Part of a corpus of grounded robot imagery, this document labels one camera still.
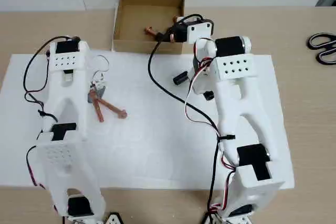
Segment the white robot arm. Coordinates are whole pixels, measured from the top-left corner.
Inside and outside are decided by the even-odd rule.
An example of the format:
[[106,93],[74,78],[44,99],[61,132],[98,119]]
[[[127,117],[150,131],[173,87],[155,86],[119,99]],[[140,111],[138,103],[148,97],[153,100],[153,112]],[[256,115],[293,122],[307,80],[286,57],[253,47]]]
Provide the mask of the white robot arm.
[[[58,213],[71,221],[96,224],[103,218],[105,200],[83,149],[90,57],[88,44],[78,37],[50,44],[49,94],[42,103],[43,129],[36,149],[44,169],[44,187]],[[59,124],[57,119],[68,103],[75,108],[77,121]]]
[[[189,78],[196,94],[216,101],[219,149],[230,163],[224,165],[234,175],[227,185],[230,190],[211,205],[209,214],[219,215],[229,223],[247,223],[247,216],[269,204],[286,181],[280,167],[284,157],[279,156],[263,105],[249,38],[213,40],[212,31],[213,23],[188,26],[187,42],[194,44],[193,68],[174,78],[174,82],[180,84]],[[233,95],[236,85],[240,87],[240,99]],[[240,116],[255,130],[259,143],[238,145],[236,131]]]

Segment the cardboard box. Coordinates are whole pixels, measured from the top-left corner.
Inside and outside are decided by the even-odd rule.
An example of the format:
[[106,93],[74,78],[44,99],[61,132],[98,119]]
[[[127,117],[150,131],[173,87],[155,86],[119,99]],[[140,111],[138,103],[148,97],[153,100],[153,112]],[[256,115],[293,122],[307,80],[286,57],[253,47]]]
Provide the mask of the cardboard box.
[[[174,16],[184,15],[184,0],[119,0],[114,26],[113,48],[117,52],[150,54],[156,45],[145,27],[164,33]],[[157,53],[181,54],[182,43],[162,42]]]

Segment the white paper sheet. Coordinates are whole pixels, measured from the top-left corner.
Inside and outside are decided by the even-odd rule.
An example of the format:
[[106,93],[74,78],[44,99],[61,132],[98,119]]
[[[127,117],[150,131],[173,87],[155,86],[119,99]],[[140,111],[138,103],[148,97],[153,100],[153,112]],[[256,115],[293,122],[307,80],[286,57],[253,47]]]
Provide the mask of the white paper sheet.
[[[85,143],[88,161],[101,187],[209,189],[216,145],[214,131],[206,125],[189,122],[183,104],[166,95],[150,80],[148,55],[92,51],[108,57],[111,68],[106,74],[108,86],[104,99],[125,108],[128,117],[118,119],[102,108],[104,123],[99,123],[92,105],[89,109],[89,141]],[[32,186],[25,155],[35,144],[41,129],[39,106],[24,101],[23,72],[31,55],[12,55],[0,93],[0,185]],[[192,55],[157,55],[152,72],[159,83],[185,98],[188,83],[175,86],[172,78],[191,67]],[[284,170],[293,178],[282,109],[272,60],[256,56],[259,84],[266,111],[275,129]],[[45,78],[46,62],[40,56],[31,66],[27,85],[40,87]],[[47,98],[47,89],[38,95]],[[217,122],[214,101],[192,94],[190,103],[208,113]],[[190,110],[191,117],[202,119]],[[69,109],[61,121],[73,117]],[[257,142],[257,136],[242,118],[237,139],[242,144]],[[44,181],[36,153],[29,156],[36,179]],[[215,188],[223,188],[227,170],[218,163]],[[293,186],[288,180],[283,188]]]

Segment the scissors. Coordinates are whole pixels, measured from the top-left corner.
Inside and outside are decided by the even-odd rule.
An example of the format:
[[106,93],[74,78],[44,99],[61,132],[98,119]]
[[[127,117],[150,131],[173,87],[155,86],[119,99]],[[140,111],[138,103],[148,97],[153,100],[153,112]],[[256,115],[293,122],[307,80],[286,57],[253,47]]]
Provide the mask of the scissors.
[[[313,40],[316,38],[328,38],[330,41],[315,45],[313,44]],[[307,47],[311,50],[318,50],[324,48],[325,51],[322,51],[316,55],[316,60],[323,65],[336,65],[336,60],[330,61],[323,59],[324,56],[331,55],[336,52],[335,34],[328,34],[328,33],[314,34],[307,40]]]

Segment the wooden table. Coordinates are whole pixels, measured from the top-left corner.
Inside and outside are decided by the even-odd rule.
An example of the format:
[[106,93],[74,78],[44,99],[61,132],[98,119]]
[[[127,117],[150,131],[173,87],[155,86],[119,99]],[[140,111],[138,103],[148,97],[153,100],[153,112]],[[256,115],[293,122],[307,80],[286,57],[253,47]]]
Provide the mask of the wooden table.
[[[336,33],[336,8],[228,7],[187,9],[215,22],[214,38],[246,35],[255,54],[272,54],[296,178],[254,223],[333,223],[336,198],[336,69],[315,61],[308,36]],[[0,13],[0,80],[13,53],[32,54],[57,35],[78,35],[110,49],[114,10]],[[107,211],[130,223],[198,223],[207,191],[103,190]],[[0,189],[0,223],[60,223],[46,191]]]

